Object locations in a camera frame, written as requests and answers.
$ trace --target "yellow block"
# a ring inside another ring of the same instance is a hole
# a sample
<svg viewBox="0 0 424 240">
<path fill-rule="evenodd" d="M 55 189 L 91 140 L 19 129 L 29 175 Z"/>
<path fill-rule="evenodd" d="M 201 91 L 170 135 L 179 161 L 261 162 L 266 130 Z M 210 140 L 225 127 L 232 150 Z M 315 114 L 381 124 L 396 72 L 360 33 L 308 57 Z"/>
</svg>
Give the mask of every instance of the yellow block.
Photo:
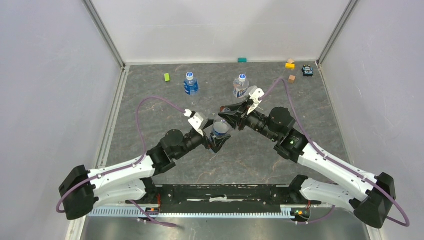
<svg viewBox="0 0 424 240">
<path fill-rule="evenodd" d="M 287 68 L 287 69 L 295 69 L 295 65 L 294 64 L 291 64 L 291 63 L 286 63 L 285 64 L 285 68 Z"/>
</svg>

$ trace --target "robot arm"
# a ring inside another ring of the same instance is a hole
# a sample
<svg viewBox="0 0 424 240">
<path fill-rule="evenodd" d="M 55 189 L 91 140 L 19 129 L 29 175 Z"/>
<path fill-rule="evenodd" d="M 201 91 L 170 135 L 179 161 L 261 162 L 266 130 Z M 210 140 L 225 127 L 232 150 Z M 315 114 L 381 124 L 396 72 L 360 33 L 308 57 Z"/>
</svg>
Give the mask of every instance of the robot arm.
<svg viewBox="0 0 424 240">
<path fill-rule="evenodd" d="M 305 199 L 321 201 L 344 208 L 354 213 L 362 222 L 381 228 L 392 202 L 373 186 L 356 175 L 326 159 L 330 157 L 345 167 L 357 171 L 365 178 L 383 188 L 392 198 L 396 198 L 393 178 L 382 173 L 379 176 L 363 171 L 342 161 L 338 157 L 314 145 L 324 154 L 322 157 L 313 148 L 308 139 L 293 128 L 295 119 L 287 108 L 275 107 L 269 116 L 256 111 L 263 96 L 260 88 L 254 88 L 245 101 L 225 106 L 230 111 L 221 112 L 219 116 L 227 121 L 233 129 L 242 131 L 246 126 L 276 143 L 274 150 L 284 159 L 313 169 L 338 185 L 315 181 L 307 176 L 298 175 L 290 185 L 296 194 Z"/>
<path fill-rule="evenodd" d="M 84 165 L 75 167 L 59 187 L 60 195 L 69 191 L 76 184 L 88 178 L 97 178 L 82 185 L 63 201 L 66 218 L 74 220 L 90 213 L 93 208 L 106 204 L 140 200 L 146 198 L 149 189 L 153 187 L 151 177 L 163 174 L 176 166 L 173 160 L 178 160 L 203 145 L 206 149 L 217 153 L 230 135 L 215 138 L 204 133 L 204 129 L 213 124 L 212 119 L 206 119 L 199 113 L 191 113 L 188 120 L 192 129 L 187 134 L 177 129 L 168 131 L 157 146 L 147 151 L 144 159 L 134 164 L 140 157 L 113 166 L 86 170 Z M 102 173 L 132 165 L 126 169 L 102 176 Z"/>
</svg>

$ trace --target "orange block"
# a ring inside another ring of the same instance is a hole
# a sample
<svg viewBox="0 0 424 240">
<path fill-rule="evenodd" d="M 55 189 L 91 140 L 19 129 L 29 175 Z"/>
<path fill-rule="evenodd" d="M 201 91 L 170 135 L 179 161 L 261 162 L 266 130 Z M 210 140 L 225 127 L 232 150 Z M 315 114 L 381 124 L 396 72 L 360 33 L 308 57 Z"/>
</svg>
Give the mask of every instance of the orange block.
<svg viewBox="0 0 424 240">
<path fill-rule="evenodd" d="M 288 77 L 288 83 L 289 83 L 289 84 L 294 84 L 294 83 L 295 83 L 295 79 L 296 79 L 296 77 L 295 77 L 295 76 L 290 75 L 290 76 Z"/>
</svg>

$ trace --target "bottle cap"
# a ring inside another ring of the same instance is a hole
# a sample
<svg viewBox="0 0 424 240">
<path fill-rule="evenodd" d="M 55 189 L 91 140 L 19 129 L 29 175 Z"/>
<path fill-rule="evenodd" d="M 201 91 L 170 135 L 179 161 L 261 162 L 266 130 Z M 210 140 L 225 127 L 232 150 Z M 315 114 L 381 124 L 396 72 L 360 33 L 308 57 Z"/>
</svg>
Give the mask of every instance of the bottle cap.
<svg viewBox="0 0 424 240">
<path fill-rule="evenodd" d="M 187 72 L 185 77 L 187 78 L 187 80 L 193 80 L 193 78 L 194 78 L 193 73 L 191 71 Z"/>
<path fill-rule="evenodd" d="M 240 82 L 244 82 L 244 81 L 246 81 L 246 75 L 245 75 L 245 74 L 240 74 L 240 76 L 238 76 L 238 80 L 239 80 Z"/>
</svg>

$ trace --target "black metal base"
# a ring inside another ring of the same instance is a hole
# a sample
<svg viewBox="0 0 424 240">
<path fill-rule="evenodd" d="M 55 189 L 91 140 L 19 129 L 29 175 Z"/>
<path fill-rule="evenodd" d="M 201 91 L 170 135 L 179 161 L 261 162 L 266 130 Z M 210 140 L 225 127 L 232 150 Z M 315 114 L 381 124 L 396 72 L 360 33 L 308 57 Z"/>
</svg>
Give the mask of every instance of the black metal base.
<svg viewBox="0 0 424 240">
<path fill-rule="evenodd" d="M 308 204 L 289 185 L 277 184 L 158 185 L 156 193 L 150 194 L 154 197 L 147 194 L 136 202 L 160 202 L 162 213 L 280 213 L 280 205 Z M 233 201 L 215 201 L 216 198 Z"/>
</svg>

